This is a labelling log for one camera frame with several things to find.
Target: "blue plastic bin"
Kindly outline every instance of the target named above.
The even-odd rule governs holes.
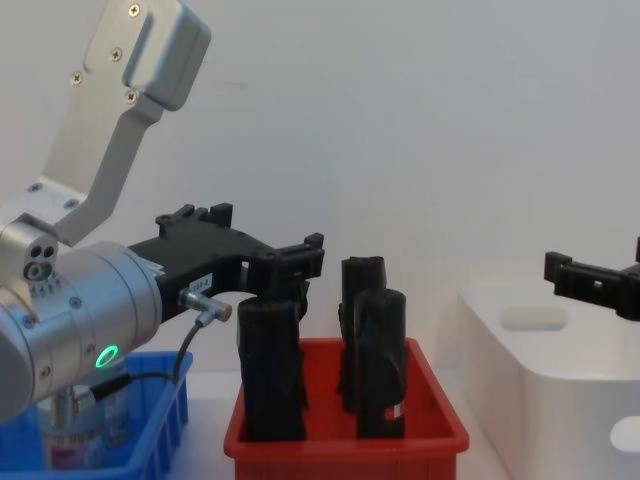
[[[126,363],[131,374],[171,373],[175,359],[175,352],[133,353]],[[177,386],[156,378],[129,386],[131,438],[108,451],[106,468],[45,470],[35,407],[0,426],[0,480],[162,480],[188,421],[185,377],[192,363],[187,354]]]

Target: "black clamp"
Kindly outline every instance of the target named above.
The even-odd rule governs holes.
[[[640,240],[636,261],[640,259]],[[549,252],[544,279],[555,285],[558,296],[612,308],[618,316],[640,321],[640,264],[612,270],[574,262],[571,257]]]
[[[299,245],[272,248],[231,228],[233,206],[210,209],[186,205],[156,219],[157,238],[131,249],[156,264],[163,321],[184,311],[180,291],[192,285],[206,296],[246,292],[261,301],[293,301],[300,318],[307,311],[308,280],[319,277],[324,236],[316,233]]]

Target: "white table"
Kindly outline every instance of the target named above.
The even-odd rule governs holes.
[[[470,450],[458,457],[458,480],[509,480],[464,400],[459,376],[444,371],[438,378],[471,435]],[[187,382],[189,425],[167,480],[233,480],[233,461],[224,455],[223,442],[240,373],[191,373]]]

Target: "green light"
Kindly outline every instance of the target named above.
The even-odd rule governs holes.
[[[96,360],[96,368],[104,368],[113,362],[118,356],[118,346],[110,345],[105,348]]]

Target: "red tray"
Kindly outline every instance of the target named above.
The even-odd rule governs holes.
[[[469,435],[420,345],[408,340],[406,438],[356,439],[355,417],[337,393],[341,340],[303,340],[309,397],[307,441],[245,441],[242,389],[224,441],[236,480],[454,480]]]

